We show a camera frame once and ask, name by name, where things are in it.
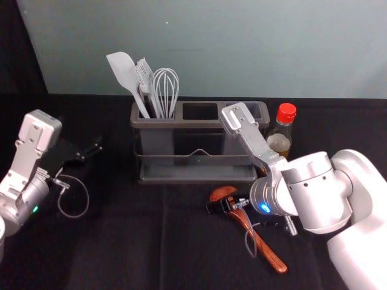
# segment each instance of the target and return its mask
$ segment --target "white spatula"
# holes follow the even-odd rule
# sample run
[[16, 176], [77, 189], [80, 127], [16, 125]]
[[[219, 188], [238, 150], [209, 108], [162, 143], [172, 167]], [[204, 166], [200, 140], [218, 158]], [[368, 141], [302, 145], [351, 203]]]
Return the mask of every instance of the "white spatula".
[[149, 118], [145, 105], [138, 94], [138, 85], [140, 84], [140, 81], [138, 80], [135, 64], [131, 57], [126, 53], [118, 52], [108, 54], [106, 58], [108, 59], [117, 81], [132, 93], [138, 109], [144, 118]]

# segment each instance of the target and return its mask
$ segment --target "red bottle cap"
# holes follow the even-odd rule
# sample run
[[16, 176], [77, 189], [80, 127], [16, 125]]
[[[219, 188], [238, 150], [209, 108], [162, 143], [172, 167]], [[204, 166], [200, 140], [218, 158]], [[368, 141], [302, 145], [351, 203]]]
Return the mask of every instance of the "red bottle cap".
[[291, 103], [283, 103], [278, 108], [277, 120], [284, 124], [290, 124], [297, 115], [297, 108]]

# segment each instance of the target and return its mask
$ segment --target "wire whisk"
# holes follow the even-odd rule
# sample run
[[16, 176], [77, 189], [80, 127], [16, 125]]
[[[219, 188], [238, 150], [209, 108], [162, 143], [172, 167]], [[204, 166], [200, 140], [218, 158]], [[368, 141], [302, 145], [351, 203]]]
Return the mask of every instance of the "wire whisk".
[[161, 118], [173, 118], [179, 95], [177, 73], [170, 68], [159, 68], [154, 72], [152, 84], [152, 94]]

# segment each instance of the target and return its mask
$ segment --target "light blue wall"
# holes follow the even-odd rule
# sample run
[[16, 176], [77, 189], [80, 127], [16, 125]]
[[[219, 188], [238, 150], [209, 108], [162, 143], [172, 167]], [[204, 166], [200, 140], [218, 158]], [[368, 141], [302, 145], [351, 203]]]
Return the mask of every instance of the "light blue wall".
[[18, 0], [50, 93], [125, 94], [105, 55], [181, 95], [385, 98], [387, 0]]

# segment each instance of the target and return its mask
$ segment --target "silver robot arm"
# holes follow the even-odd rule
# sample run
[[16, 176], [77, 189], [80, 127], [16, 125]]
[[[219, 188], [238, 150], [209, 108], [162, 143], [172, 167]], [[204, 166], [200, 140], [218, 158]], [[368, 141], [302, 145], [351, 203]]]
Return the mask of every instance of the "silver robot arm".
[[61, 128], [59, 120], [40, 110], [24, 116], [15, 157], [0, 183], [0, 261], [4, 237], [15, 234], [49, 192], [49, 176], [39, 163], [55, 145]]
[[316, 234], [351, 226], [328, 241], [336, 269], [350, 289], [387, 289], [387, 182], [361, 153], [318, 152], [287, 162], [270, 150], [244, 103], [222, 110], [226, 131], [239, 138], [267, 176], [250, 190], [262, 214], [298, 215]]

